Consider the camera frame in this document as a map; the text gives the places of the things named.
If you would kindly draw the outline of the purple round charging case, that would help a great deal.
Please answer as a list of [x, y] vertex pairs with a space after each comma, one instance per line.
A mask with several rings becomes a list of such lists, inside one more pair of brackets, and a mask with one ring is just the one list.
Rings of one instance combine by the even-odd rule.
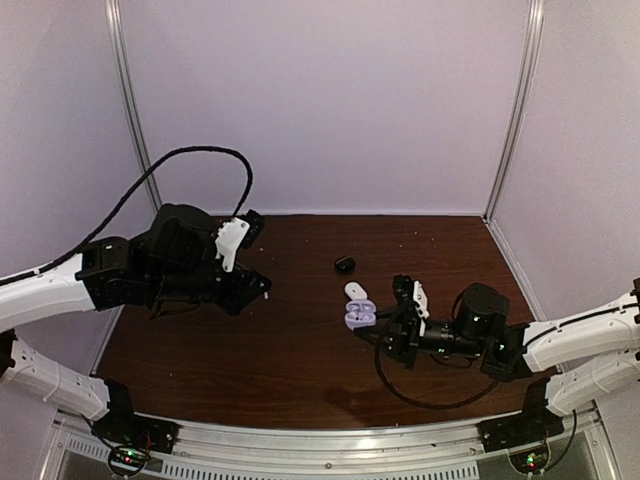
[[344, 323], [354, 331], [359, 328], [375, 326], [377, 307], [368, 299], [350, 300], [345, 305]]

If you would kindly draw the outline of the white charging case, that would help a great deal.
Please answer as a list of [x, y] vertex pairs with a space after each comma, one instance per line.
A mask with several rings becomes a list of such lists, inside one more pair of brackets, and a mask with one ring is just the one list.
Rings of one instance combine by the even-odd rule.
[[357, 282], [348, 282], [344, 286], [345, 295], [352, 301], [354, 300], [366, 300], [368, 298], [367, 292]]

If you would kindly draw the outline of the black charging case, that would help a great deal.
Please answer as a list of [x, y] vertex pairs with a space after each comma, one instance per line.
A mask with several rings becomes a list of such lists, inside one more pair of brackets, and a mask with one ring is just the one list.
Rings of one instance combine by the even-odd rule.
[[354, 271], [356, 261], [352, 256], [344, 256], [334, 262], [334, 269], [340, 274], [348, 274]]

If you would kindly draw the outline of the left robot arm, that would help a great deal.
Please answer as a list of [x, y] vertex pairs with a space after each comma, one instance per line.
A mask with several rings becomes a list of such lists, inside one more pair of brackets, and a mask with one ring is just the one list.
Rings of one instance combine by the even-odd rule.
[[1, 281], [1, 381], [90, 421], [103, 419], [123, 444], [144, 433], [126, 386], [73, 371], [16, 335], [18, 326], [55, 315], [132, 305], [153, 317], [165, 304], [214, 304], [237, 315], [266, 294], [271, 281], [243, 265], [238, 253], [260, 235], [265, 219], [250, 210], [218, 222], [192, 206], [166, 204], [150, 229], [132, 239], [90, 241], [69, 257]]

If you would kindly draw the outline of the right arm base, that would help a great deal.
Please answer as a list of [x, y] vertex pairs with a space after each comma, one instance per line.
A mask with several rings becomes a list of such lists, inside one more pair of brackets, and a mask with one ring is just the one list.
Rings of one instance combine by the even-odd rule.
[[516, 413], [478, 425], [485, 453], [505, 450], [519, 474], [542, 474], [552, 465], [549, 440], [564, 432], [563, 419], [553, 414]]

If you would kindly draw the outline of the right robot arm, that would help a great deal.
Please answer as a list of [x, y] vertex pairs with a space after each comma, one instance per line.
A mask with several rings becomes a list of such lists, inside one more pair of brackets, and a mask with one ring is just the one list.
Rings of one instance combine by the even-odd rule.
[[414, 367], [420, 353], [433, 358], [479, 361], [494, 385], [581, 360], [577, 368], [543, 383], [534, 403], [513, 419], [519, 440], [535, 440], [551, 424], [577, 407], [639, 377], [639, 290], [595, 309], [552, 321], [510, 325], [508, 298], [494, 288], [473, 283], [454, 301], [447, 320], [434, 320], [422, 284], [407, 275], [392, 282], [396, 307], [379, 310], [363, 287], [345, 285], [344, 323], [374, 347], [374, 365], [385, 387], [407, 404], [386, 377], [381, 358]]

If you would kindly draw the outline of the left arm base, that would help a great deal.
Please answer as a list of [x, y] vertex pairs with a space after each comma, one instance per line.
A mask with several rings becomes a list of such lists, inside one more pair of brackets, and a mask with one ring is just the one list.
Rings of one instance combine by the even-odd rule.
[[179, 431], [175, 422], [137, 414], [129, 418], [107, 415], [85, 422], [108, 450], [107, 467], [120, 478], [141, 473], [154, 454], [171, 454]]

